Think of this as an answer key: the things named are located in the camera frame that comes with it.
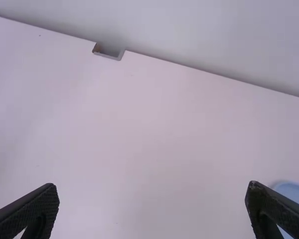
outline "white surface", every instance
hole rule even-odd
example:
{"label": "white surface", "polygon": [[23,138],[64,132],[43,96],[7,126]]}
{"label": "white surface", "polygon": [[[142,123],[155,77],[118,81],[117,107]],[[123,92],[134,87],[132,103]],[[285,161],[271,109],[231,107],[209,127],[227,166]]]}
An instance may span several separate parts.
{"label": "white surface", "polygon": [[299,182],[299,98],[0,18],[0,208],[46,182],[52,239],[254,238],[250,180]]}
{"label": "white surface", "polygon": [[299,96],[299,0],[0,0],[0,16]]}

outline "black plastic arm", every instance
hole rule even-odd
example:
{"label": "black plastic arm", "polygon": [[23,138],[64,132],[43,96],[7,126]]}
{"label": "black plastic arm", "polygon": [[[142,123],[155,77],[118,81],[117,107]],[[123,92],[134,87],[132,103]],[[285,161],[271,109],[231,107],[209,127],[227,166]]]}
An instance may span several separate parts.
{"label": "black plastic arm", "polygon": [[245,204],[257,239],[283,239],[277,225],[294,239],[299,239],[298,203],[251,181]]}
{"label": "black plastic arm", "polygon": [[47,183],[0,209],[0,239],[49,239],[59,210],[56,186]]}

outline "blue object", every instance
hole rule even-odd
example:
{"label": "blue object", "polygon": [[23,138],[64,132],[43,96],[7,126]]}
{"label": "blue object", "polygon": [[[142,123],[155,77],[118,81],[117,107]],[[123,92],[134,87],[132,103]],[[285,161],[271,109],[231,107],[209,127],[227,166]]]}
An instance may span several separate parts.
{"label": "blue object", "polygon": [[[291,183],[291,182],[279,183],[273,187],[273,190],[299,204],[299,184]],[[278,228],[282,233],[284,239],[293,239],[282,228],[280,227]]]}

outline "white wall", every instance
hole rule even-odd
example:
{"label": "white wall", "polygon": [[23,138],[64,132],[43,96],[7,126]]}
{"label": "white wall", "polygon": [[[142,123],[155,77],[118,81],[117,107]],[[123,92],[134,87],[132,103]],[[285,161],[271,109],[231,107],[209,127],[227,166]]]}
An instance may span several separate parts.
{"label": "white wall", "polygon": [[299,0],[0,0],[0,16],[299,96]]}

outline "black textured grip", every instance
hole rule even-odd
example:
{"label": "black textured grip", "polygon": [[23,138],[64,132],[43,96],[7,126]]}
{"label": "black textured grip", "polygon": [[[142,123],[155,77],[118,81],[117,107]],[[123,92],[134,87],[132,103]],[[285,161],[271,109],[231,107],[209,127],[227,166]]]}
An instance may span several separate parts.
{"label": "black textured grip", "polygon": [[49,239],[59,209],[55,185],[47,183],[0,209],[0,239]]}
{"label": "black textured grip", "polygon": [[299,239],[299,204],[251,181],[245,204],[257,239],[283,239],[277,225]]}

